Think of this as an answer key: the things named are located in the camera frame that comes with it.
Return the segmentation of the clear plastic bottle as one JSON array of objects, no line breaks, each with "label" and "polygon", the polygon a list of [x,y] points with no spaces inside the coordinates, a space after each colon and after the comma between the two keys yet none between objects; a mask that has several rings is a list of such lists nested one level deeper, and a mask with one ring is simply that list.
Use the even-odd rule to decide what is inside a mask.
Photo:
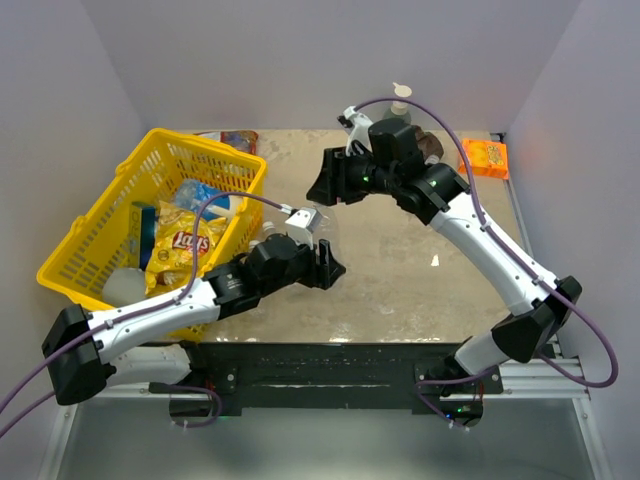
[{"label": "clear plastic bottle", "polygon": [[314,203],[314,208],[321,215],[319,226],[316,228],[314,236],[317,240],[326,240],[330,243],[331,250],[335,255],[341,253],[341,235],[338,218],[333,207],[327,207]]}]

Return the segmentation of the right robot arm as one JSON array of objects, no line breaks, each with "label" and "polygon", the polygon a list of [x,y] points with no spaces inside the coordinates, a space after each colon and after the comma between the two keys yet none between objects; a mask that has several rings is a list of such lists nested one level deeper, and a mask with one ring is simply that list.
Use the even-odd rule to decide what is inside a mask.
[{"label": "right robot arm", "polygon": [[372,122],[355,113],[339,123],[348,132],[344,147],[328,149],[308,200],[333,206],[369,194],[391,196],[404,211],[453,243],[499,293],[508,316],[471,337],[425,377],[459,393],[469,392],[481,373],[508,360],[528,362],[565,323],[561,297],[578,299],[581,285],[558,279],[538,265],[501,229],[490,231],[488,214],[476,209],[469,184],[445,163],[429,164],[416,128],[399,118]]}]

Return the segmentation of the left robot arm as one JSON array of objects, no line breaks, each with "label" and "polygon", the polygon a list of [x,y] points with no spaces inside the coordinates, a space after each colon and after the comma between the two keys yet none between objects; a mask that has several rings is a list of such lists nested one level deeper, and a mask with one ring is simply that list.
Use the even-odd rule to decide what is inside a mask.
[{"label": "left robot arm", "polygon": [[116,374],[117,357],[157,337],[244,313],[295,283],[328,290],[345,272],[329,241],[308,246],[273,234],[169,293],[104,311],[70,305],[42,344],[56,401],[73,405],[94,397]]}]

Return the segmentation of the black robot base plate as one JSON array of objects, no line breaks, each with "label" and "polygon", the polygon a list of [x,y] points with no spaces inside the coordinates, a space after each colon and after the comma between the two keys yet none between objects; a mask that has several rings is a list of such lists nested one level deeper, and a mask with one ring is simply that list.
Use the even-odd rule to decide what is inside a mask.
[{"label": "black robot base plate", "polygon": [[187,376],[154,382],[173,395],[172,418],[239,416],[249,408],[391,409],[429,413],[429,405],[472,425],[482,400],[503,391],[493,368],[462,385],[428,385],[453,350],[430,343],[183,343]]}]

